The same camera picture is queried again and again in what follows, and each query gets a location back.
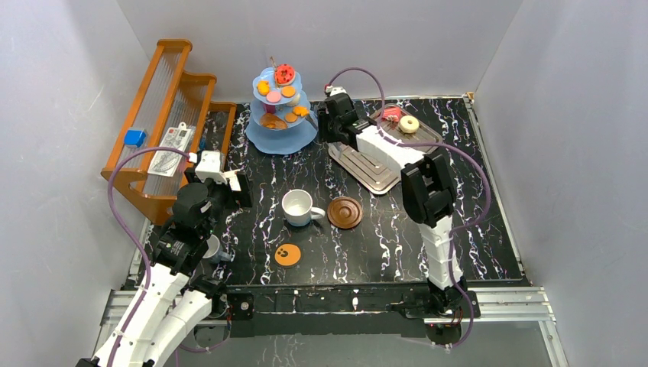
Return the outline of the cream white donut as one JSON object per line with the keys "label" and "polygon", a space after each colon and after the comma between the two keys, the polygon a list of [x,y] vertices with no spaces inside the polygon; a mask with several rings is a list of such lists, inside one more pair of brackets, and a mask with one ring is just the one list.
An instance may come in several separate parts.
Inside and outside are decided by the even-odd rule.
{"label": "cream white donut", "polygon": [[404,115],[400,118],[397,127],[404,134],[415,134],[420,128],[420,122],[411,115]]}
{"label": "cream white donut", "polygon": [[288,106],[297,106],[300,103],[300,94],[297,93],[288,103]]}

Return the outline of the round orange cookie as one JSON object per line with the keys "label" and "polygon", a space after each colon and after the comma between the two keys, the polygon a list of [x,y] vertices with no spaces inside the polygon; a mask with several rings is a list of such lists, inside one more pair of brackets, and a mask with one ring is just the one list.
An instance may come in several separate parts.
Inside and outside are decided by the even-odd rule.
{"label": "round orange cookie", "polygon": [[293,86],[283,86],[280,89],[280,94],[284,98],[292,99],[296,95],[296,89]]}
{"label": "round orange cookie", "polygon": [[292,113],[292,112],[288,112],[288,113],[284,116],[284,120],[285,120],[286,122],[288,122],[288,123],[294,123],[297,119],[298,119],[298,115],[296,115],[296,114],[294,114],[294,113]]}

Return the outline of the white ceramic mug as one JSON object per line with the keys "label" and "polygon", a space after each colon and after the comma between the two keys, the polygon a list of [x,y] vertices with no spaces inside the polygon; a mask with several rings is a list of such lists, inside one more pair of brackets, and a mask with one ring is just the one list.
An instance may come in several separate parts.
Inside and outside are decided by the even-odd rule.
{"label": "white ceramic mug", "polygon": [[326,216],[325,210],[313,205],[313,198],[305,190],[290,190],[283,196],[281,206],[286,221],[295,227],[306,226]]}

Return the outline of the brown croissant pastry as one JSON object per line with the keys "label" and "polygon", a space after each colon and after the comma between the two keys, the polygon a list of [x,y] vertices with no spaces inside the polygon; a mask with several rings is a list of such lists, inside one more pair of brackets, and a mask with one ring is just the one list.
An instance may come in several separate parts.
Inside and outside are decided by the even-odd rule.
{"label": "brown croissant pastry", "polygon": [[259,124],[265,128],[273,130],[287,129],[287,123],[283,119],[271,113],[263,114],[259,120]]}

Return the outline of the pink round macaron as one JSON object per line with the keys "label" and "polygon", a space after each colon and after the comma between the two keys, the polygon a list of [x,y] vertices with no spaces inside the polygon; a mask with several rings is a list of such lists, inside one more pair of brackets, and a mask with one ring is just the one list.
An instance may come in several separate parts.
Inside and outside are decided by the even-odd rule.
{"label": "pink round macaron", "polygon": [[271,105],[276,105],[276,104],[278,104],[278,103],[281,101],[281,99],[282,99],[282,95],[281,95],[281,93],[280,93],[279,91],[277,91],[277,90],[271,90],[271,91],[270,91],[270,92],[265,96],[265,98],[266,98],[266,101],[267,101],[269,104],[271,104]]}

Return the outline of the orange round coaster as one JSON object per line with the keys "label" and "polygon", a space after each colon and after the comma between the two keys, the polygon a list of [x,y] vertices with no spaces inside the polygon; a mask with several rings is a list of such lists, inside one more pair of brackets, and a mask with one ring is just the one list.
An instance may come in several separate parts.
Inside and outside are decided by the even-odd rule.
{"label": "orange round coaster", "polygon": [[302,251],[299,246],[284,243],[279,245],[274,253],[274,261],[283,268],[291,268],[297,265],[302,258]]}

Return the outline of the orange fish-shaped cookie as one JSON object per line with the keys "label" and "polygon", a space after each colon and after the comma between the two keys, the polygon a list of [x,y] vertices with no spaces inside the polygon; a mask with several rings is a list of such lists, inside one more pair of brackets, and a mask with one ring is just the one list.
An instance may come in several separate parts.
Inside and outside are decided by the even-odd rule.
{"label": "orange fish-shaped cookie", "polygon": [[261,96],[266,96],[271,91],[271,86],[268,81],[260,80],[257,85],[258,94]]}

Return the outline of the brown wooden saucer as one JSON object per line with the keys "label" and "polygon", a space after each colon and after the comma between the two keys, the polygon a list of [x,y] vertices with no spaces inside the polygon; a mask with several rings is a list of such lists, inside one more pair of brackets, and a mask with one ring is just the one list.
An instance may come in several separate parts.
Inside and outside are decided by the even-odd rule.
{"label": "brown wooden saucer", "polygon": [[333,226],[340,229],[352,229],[362,220],[363,209],[356,199],[340,196],[328,205],[326,215]]}

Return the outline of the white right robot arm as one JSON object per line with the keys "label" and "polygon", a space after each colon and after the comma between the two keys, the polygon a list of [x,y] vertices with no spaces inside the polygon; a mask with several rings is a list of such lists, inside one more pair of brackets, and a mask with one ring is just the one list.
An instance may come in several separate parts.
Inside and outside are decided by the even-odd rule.
{"label": "white right robot arm", "polygon": [[419,143],[395,138],[379,122],[362,116],[350,96],[328,96],[318,111],[319,133],[328,143],[341,143],[378,160],[400,174],[403,207],[419,228],[427,258],[426,313],[451,316],[461,305],[462,270],[452,245],[456,200],[449,166],[439,151],[426,153]]}

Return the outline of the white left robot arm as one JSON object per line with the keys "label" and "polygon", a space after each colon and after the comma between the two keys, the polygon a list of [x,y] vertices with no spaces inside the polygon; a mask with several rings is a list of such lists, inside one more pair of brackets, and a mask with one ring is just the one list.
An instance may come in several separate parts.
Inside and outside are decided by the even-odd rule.
{"label": "white left robot arm", "polygon": [[250,181],[240,170],[226,173],[222,183],[200,180],[193,169],[186,175],[190,181],[177,193],[153,257],[143,258],[142,284],[111,336],[79,366],[162,366],[199,321],[227,311],[226,286],[193,273],[216,239],[224,209],[251,206]]}

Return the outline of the clear ruler set package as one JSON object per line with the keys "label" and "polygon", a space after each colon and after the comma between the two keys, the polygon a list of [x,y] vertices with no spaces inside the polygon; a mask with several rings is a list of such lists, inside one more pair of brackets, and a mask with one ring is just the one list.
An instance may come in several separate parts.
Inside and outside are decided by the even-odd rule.
{"label": "clear ruler set package", "polygon": [[[195,128],[180,122],[169,127],[164,134],[160,147],[173,148],[186,152],[193,138]],[[180,166],[182,156],[173,151],[156,151],[151,159],[147,172],[160,177],[173,177]]]}

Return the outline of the blue three-tier cake stand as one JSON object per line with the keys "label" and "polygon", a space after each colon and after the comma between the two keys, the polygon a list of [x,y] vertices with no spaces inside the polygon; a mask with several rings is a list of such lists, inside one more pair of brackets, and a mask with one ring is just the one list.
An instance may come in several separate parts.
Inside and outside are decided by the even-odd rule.
{"label": "blue three-tier cake stand", "polygon": [[[278,87],[274,81],[274,68],[280,64],[277,64],[273,58],[270,58],[270,62],[271,65],[263,69],[252,81],[252,92],[254,98],[250,103],[250,122],[245,129],[245,134],[254,146],[265,154],[293,154],[309,145],[315,139],[316,131],[306,120],[306,117],[299,116],[294,123],[287,122],[287,129],[284,130],[273,130],[265,128],[259,124],[261,116],[266,113],[264,106],[271,104],[266,101],[265,96],[258,94],[256,87],[257,83],[260,80],[266,80],[269,82],[271,90],[277,90],[280,92],[280,89],[282,88]],[[307,107],[310,112],[313,111],[307,94],[303,91],[301,75],[297,71],[295,80],[288,86],[293,86],[296,89],[296,94],[300,94],[300,103],[298,106],[304,106]],[[277,117],[284,120],[284,116],[288,112],[293,112],[294,106],[287,105],[290,100],[291,99],[282,97],[281,101],[274,105],[276,106],[277,112],[275,115]]]}

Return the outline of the silver metal tray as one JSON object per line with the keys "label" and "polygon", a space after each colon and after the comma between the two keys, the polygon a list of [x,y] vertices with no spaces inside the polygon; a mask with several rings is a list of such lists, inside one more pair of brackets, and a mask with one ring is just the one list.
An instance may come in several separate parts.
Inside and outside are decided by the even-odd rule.
{"label": "silver metal tray", "polygon": [[[442,136],[418,118],[420,126],[411,134],[406,134],[398,127],[398,122],[386,122],[376,111],[369,117],[380,123],[381,127],[392,138],[408,141],[441,142]],[[394,173],[388,166],[376,158],[356,151],[343,143],[328,143],[329,156],[352,175],[363,187],[374,195],[384,195],[400,182],[400,173]]]}

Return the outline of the blue eraser block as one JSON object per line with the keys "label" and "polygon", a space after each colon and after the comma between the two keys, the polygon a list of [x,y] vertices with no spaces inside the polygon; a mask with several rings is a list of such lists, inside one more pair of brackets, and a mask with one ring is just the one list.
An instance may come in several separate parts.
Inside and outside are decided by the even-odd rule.
{"label": "blue eraser block", "polygon": [[143,145],[147,137],[145,130],[129,129],[123,138],[123,143],[129,148],[139,148]]}

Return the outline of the orange wooden tiered rack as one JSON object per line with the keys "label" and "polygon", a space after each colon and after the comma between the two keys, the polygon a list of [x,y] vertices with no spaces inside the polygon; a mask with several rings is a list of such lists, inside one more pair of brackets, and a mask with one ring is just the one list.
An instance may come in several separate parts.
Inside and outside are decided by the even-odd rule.
{"label": "orange wooden tiered rack", "polygon": [[129,161],[121,170],[120,161],[138,151],[127,146],[129,131],[145,132],[143,148],[161,145],[167,132],[185,124],[192,135],[186,150],[198,151],[204,138],[206,120],[211,112],[228,115],[219,150],[226,154],[231,140],[237,106],[233,102],[214,102],[217,78],[211,73],[185,70],[193,45],[186,39],[161,39],[135,94],[111,154],[101,171],[105,179],[115,174],[114,188],[154,225],[171,214],[176,192],[186,184],[185,164],[173,169],[169,177],[153,174],[154,154],[146,153]]}

